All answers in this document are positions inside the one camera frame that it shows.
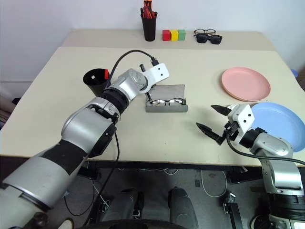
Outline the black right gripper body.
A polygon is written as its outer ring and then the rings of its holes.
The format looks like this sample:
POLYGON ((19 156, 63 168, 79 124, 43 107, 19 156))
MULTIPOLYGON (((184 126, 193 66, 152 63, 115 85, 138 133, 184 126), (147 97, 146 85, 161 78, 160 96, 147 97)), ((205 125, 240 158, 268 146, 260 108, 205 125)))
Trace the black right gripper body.
POLYGON ((225 124, 225 129, 224 129, 224 133, 223 136, 226 137, 227 135, 229 135, 230 140, 234 141, 238 135, 238 128, 239 125, 236 121, 230 122, 228 121, 225 124))

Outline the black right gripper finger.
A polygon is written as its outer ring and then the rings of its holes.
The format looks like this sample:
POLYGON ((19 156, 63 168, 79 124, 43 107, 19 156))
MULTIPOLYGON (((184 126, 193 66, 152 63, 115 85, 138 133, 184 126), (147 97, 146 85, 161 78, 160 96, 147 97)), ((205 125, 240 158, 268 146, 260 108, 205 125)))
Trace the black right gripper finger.
POLYGON ((217 111, 218 113, 224 115, 224 116, 228 116, 229 113, 231 112, 231 109, 228 107, 224 107, 224 106, 220 106, 220 105, 211 105, 211 107, 217 111))
POLYGON ((214 140, 218 145, 221 145, 224 142, 225 132, 223 132, 222 135, 218 135, 217 133, 213 132, 211 128, 203 124, 196 123, 196 125, 206 136, 214 140))

